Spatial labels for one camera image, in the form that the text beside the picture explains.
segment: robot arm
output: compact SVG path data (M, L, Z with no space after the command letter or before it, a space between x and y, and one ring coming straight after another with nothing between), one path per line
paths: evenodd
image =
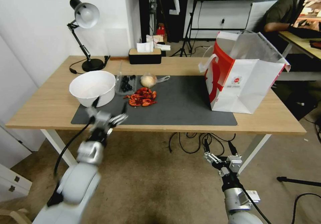
M90 137L78 148L78 164L70 166L33 224L76 224L93 196L99 181L98 165L103 159L106 140L113 128L124 122L128 115L123 113L112 117L111 114L97 111L93 106L86 109L95 122L90 129Z
M222 191L225 195L225 209L228 224L262 224L261 220L248 211L251 210L252 202L242 189L238 180L238 171L242 165L241 156L237 154L235 147L230 146L235 155L217 157L210 152L207 140L204 144L204 158L216 169L222 178Z

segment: table leg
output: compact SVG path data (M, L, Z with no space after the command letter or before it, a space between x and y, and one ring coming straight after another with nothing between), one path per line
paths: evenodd
M58 154L60 154L66 145L62 141L62 139L60 138L56 130L41 129L41 132L46 136L46 138L49 140L49 142L52 144L52 146L55 148ZM73 157L73 155L70 153L69 150L65 151L63 155L63 159L68 166L77 164L77 161L75 160L75 158Z
M291 49L292 49L292 44L289 43L289 44L287 45L287 47L284 49L284 51L283 51L283 53L282 53L282 56L283 56L284 58L286 58L286 56L289 54L289 52L290 52Z
M257 154L257 152L263 147L265 142L269 139L271 134L265 134L265 135L256 135L254 139L252 140L252 143L247 148L247 150L242 155L242 161L243 164L238 171L240 174L245 167L250 163L250 161L254 158L254 156Z

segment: logo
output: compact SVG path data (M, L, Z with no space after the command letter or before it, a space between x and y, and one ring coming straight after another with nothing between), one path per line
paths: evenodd
M232 84L235 85L235 84L240 84L242 78L241 77L234 77L233 78L233 81L232 81Z

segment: paper bag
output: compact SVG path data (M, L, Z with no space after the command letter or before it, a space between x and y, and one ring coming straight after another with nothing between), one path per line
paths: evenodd
M199 69L205 72L213 111L254 113L282 70L290 70L289 63L261 33L221 31L212 49L213 54Z

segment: wooden desk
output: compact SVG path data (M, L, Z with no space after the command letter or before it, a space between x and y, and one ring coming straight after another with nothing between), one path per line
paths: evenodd
M71 124L79 102L69 93L69 84L78 75L69 71L73 62L84 57L70 56L49 77L25 105L6 124L8 128L41 129L50 143L60 153L65 144L55 130L80 130L83 125ZM151 72L156 75L200 75L198 63L201 58L164 57L161 64L130 65L122 63L122 73L126 75L142 75ZM120 61L108 61L104 70L117 74ZM79 72L81 63L74 65ZM293 117L289 110L270 90L256 112L250 114L234 114L237 126L173 126L173 125L120 125L115 131L160 131L160 132L232 132L258 134L249 147L248 154L243 155L251 160L263 146L271 134L304 134L306 131ZM75 163L69 151L63 156L67 164Z
M321 50L310 47L310 40L320 41L319 39L303 39L300 38L288 31L281 31L279 32L279 36L287 41L289 44L283 51L283 57L286 57L293 46L296 46L300 51L305 53L311 58L318 58L321 60ZM321 80L321 73L319 72L289 72L289 73L282 73L278 80L283 81L311 81L311 80Z

